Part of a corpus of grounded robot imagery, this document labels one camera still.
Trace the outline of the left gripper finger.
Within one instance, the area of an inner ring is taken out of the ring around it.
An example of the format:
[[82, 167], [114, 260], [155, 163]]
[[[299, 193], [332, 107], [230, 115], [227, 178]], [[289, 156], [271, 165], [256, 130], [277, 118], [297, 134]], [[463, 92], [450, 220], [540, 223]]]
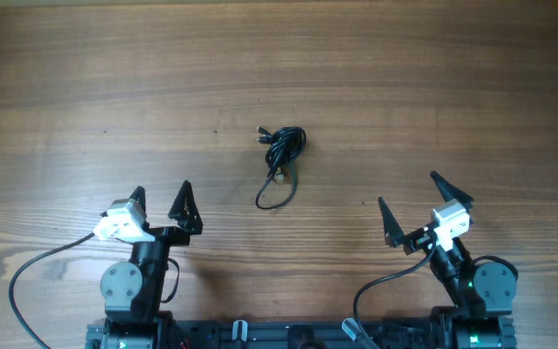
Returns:
[[138, 186], [129, 197], [129, 210], [137, 216], [146, 215], [145, 189]]
[[168, 219], [174, 220], [177, 226], [188, 234], [200, 235], [202, 233], [203, 223], [195, 203], [190, 181], [183, 181], [171, 205]]

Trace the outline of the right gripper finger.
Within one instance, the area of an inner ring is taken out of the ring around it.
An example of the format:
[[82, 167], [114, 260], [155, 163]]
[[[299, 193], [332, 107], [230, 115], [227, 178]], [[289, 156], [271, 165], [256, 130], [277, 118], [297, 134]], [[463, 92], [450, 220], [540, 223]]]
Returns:
[[445, 202], [457, 200], [466, 209], [471, 209], [473, 207], [474, 198], [472, 196], [449, 183], [436, 171], [432, 171], [430, 177], [434, 181]]
[[378, 198], [381, 215], [383, 218], [383, 227], [385, 233], [385, 242], [389, 247], [398, 247], [403, 244], [404, 233], [398, 221], [392, 214], [388, 204], [383, 197]]

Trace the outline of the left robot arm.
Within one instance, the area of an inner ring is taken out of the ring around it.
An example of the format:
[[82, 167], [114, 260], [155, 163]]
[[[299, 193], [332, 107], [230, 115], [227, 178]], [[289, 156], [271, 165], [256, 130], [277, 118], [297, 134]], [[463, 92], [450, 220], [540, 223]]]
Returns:
[[103, 322], [89, 325], [86, 349], [188, 348], [187, 334], [170, 311], [160, 306], [173, 299], [176, 291], [163, 296], [173, 246], [187, 246], [202, 232], [202, 219], [194, 201], [193, 188], [185, 180], [173, 201], [168, 219], [175, 224], [152, 228], [147, 222], [145, 190], [139, 186], [127, 199], [114, 201], [102, 213], [93, 233], [100, 240], [116, 238], [132, 246], [126, 262], [115, 263], [100, 283], [105, 300]]

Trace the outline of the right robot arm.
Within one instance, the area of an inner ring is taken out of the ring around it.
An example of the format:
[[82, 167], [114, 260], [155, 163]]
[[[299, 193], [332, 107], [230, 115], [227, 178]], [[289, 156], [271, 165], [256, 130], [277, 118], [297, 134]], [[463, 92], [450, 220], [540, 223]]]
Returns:
[[515, 348], [512, 301], [519, 272], [492, 255], [473, 258], [460, 237], [473, 224], [473, 197], [430, 173], [444, 203], [431, 221], [406, 234], [384, 199], [378, 200], [386, 244], [407, 255], [422, 252], [424, 262], [444, 286], [451, 306], [435, 306], [421, 318], [387, 319], [372, 334], [381, 348]]

